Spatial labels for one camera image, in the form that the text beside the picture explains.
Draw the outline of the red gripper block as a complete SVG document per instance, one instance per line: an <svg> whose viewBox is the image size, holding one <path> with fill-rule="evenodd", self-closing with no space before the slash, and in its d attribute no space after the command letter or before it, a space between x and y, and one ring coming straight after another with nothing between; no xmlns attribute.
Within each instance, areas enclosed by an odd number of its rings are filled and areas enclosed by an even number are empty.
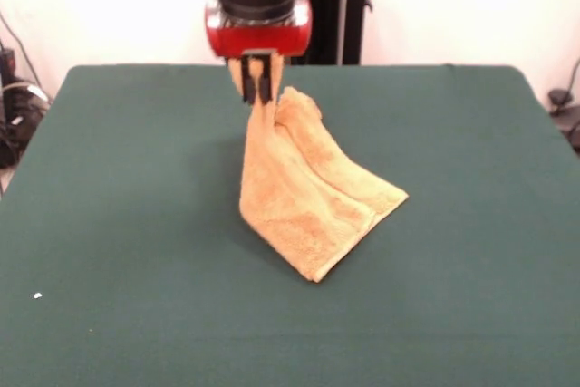
<svg viewBox="0 0 580 387"><path fill-rule="evenodd" d="M208 44L218 57L241 58L243 101L253 104L256 86L250 73L247 55L278 53L286 57L302 56L309 43L313 27L310 0L295 0L292 13L274 22L235 21L228 16L218 0L208 0L205 6L205 28ZM262 72L257 89L262 103L272 101L271 56L258 55Z"/></svg>

